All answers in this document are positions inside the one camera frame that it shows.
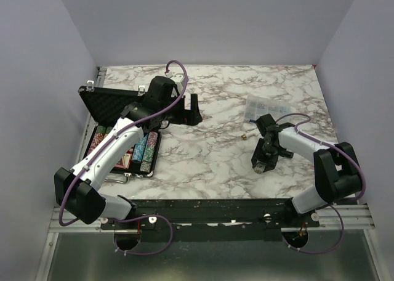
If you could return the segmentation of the white poker chip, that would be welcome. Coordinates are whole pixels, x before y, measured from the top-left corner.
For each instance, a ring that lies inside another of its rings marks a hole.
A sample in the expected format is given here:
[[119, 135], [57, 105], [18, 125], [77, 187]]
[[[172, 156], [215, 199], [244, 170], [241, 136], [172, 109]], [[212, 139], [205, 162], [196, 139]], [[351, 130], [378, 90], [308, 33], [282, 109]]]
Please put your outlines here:
[[256, 164], [256, 166], [254, 167], [254, 171], [255, 171], [257, 174], [262, 174], [262, 173], [264, 173], [264, 171], [265, 171], [265, 166], [264, 166], [263, 164], [258, 163], [258, 164]]

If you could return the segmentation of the red playing card deck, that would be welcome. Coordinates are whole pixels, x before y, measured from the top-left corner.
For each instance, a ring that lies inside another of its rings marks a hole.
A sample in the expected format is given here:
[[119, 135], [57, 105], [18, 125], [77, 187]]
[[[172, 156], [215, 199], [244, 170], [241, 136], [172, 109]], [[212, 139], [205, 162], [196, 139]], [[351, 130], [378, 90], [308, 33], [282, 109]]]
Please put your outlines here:
[[115, 164], [115, 168], [127, 169], [130, 166], [132, 155], [133, 153], [131, 151], [127, 151], [117, 162], [117, 164]]

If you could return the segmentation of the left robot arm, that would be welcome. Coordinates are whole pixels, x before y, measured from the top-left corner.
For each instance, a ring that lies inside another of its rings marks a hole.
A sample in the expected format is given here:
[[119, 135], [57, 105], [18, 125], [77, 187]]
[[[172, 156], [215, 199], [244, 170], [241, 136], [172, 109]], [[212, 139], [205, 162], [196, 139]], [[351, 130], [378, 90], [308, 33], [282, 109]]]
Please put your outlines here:
[[70, 170], [60, 168], [55, 173], [55, 196], [61, 213], [68, 211], [85, 224], [108, 218], [128, 229], [136, 223], [129, 200], [105, 196], [99, 190], [122, 156], [163, 121], [187, 126], [202, 121], [196, 94], [191, 95], [190, 108], [185, 108], [187, 85], [187, 76], [180, 82], [169, 75], [155, 76], [147, 92], [123, 108], [112, 131], [85, 159]]

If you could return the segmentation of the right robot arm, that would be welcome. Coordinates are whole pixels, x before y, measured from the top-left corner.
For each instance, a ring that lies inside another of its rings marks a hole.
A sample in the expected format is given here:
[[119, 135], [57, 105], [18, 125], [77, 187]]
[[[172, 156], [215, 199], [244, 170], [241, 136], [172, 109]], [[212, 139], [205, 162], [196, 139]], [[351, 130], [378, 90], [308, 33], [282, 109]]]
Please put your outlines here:
[[280, 157], [301, 156], [313, 165], [314, 184], [302, 193], [286, 200], [283, 219], [289, 226], [304, 222], [306, 213], [324, 208], [337, 201], [350, 203], [365, 193], [366, 179], [351, 144], [333, 144], [319, 140], [300, 130], [297, 124], [281, 123], [271, 114], [260, 116], [254, 121], [259, 130], [259, 139], [251, 158], [257, 173], [274, 170]]

